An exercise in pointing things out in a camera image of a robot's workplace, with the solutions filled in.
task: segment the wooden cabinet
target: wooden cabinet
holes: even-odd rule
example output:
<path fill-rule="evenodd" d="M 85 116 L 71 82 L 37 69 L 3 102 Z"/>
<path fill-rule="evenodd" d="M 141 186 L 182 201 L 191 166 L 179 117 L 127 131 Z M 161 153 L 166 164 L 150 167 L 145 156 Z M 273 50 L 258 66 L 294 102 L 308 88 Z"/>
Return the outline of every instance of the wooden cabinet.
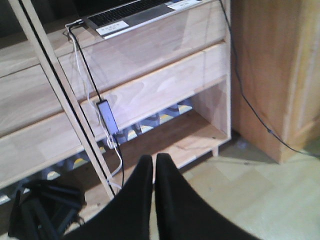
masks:
<path fill-rule="evenodd" d="M 232 29 L 246 96 L 286 143 L 320 136 L 320 1 L 232 2 Z M 232 126 L 278 162 L 294 152 L 256 119 L 232 79 Z"/>
<path fill-rule="evenodd" d="M 13 101 L 8 100 L 8 106 L 12 105 L 11 109 L 17 109 L 23 117 L 17 122 L 11 121 L 17 113 L 8 111 L 4 118 L 6 127 L 0 128 L 0 133 L 14 132 L 12 139 L 22 141 L 22 150 L 42 154 L 19 152 L 11 147 L 10 141 L 6 141 L 7 136 L 0 138 L 0 148 L 6 154 L 0 156 L 0 164 L 5 165 L 10 174 L 14 170 L 12 175 L 15 176 L 2 174 L 0 182 L 3 184 L 0 187 L 83 149 L 107 186 L 98 162 L 109 171 L 109 163 L 117 162 L 117 159 L 111 150 L 103 161 L 92 155 L 95 152 L 102 157 L 97 141 L 105 136 L 94 109 L 86 99 L 73 44 L 63 35 L 64 24 L 75 19 L 51 23 L 53 30 L 45 32 L 32 2 L 22 0 L 43 45 L 40 47 L 24 21 L 24 13 L 17 1 L 9 1 L 16 8 L 35 53 L 29 53 L 31 47 L 24 48 L 28 41 L 19 43 L 18 47 L 32 57 L 24 61 L 24 54 L 15 56 L 21 61 L 18 65 L 23 67 L 11 73 L 8 69 L 12 66 L 8 63 L 3 70 L 6 76 L 0 81 L 10 82 L 13 86 L 3 91 L 10 93 L 10 98 L 19 96 L 15 101 L 20 98 L 27 108 L 18 110 Z M 225 7 L 230 12 L 229 1 L 225 1 Z M 177 166 L 182 167 L 210 151 L 218 154 L 218 147 L 231 138 L 230 42 L 219 1 L 204 0 L 187 10 L 108 40 L 103 40 L 86 27 L 76 28 L 74 34 L 83 48 L 101 96 L 110 103 L 120 130 L 192 98 L 193 111 L 125 143 L 121 148 L 125 158 L 138 159 L 142 154 L 156 156 L 158 152 L 168 152 Z M 90 100 L 98 101 L 93 89 L 90 89 Z M 17 155 L 17 160 L 10 163 L 7 159 L 12 154 Z M 23 155 L 28 162 L 27 167 L 15 168 Z"/>

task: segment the laptop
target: laptop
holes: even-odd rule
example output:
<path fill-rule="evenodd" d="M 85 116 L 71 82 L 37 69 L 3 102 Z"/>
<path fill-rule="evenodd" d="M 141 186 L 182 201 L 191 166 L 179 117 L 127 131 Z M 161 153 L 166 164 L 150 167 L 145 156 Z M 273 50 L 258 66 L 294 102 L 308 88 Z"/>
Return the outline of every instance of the laptop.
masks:
<path fill-rule="evenodd" d="M 80 18 L 104 39 L 201 2 L 202 0 L 73 0 Z"/>

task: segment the power adapter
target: power adapter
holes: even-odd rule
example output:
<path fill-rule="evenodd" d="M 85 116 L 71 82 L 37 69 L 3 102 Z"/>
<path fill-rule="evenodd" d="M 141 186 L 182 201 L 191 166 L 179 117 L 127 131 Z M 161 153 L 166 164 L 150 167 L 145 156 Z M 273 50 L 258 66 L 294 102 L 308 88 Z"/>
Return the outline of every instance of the power adapter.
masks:
<path fill-rule="evenodd" d="M 118 129 L 116 120 L 114 118 L 114 115 L 112 114 L 109 102 L 105 99 L 100 102 L 97 102 L 96 106 L 98 107 L 98 110 L 100 112 L 104 125 L 107 131 L 109 132 L 109 134 L 110 135 L 116 134 L 119 131 L 119 129 Z"/>

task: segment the wooden drawer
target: wooden drawer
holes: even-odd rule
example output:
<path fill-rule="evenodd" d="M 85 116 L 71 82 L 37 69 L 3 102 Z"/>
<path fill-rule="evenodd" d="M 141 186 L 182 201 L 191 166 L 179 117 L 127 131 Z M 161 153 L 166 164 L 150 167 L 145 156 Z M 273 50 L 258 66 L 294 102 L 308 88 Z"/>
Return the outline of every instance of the wooden drawer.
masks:
<path fill-rule="evenodd" d="M 62 110 L 40 65 L 0 77 L 0 138 Z"/>
<path fill-rule="evenodd" d="M 216 44 L 104 92 L 102 97 L 109 101 L 119 129 L 221 82 L 228 71 L 226 51 L 225 43 Z M 102 129 L 94 109 L 87 101 L 81 105 L 95 136 L 99 136 Z"/>
<path fill-rule="evenodd" d="M 83 149 L 65 113 L 0 138 L 0 189 Z"/>
<path fill-rule="evenodd" d="M 89 34 L 88 31 L 76 30 L 80 44 L 88 44 L 90 36 L 82 36 Z M 196 53 L 219 42 L 224 36 L 225 20 L 219 2 L 209 1 L 86 46 L 83 51 L 98 89 L 105 91 Z M 59 57 L 59 61 L 75 95 L 83 99 L 84 87 L 74 52 Z"/>

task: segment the shelf board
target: shelf board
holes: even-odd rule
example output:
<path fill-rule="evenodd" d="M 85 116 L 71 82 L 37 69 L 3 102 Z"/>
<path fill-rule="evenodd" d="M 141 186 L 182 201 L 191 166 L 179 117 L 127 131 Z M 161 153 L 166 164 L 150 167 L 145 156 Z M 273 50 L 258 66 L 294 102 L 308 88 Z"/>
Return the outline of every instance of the shelf board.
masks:
<path fill-rule="evenodd" d="M 152 155 L 155 163 L 157 153 L 169 153 L 176 166 L 182 168 L 228 140 L 227 134 L 196 111 L 188 111 L 121 145 L 126 178 L 143 154 Z M 111 172 L 119 164 L 114 150 L 107 151 L 104 158 Z M 116 182 L 120 178 L 120 174 L 115 176 Z"/>

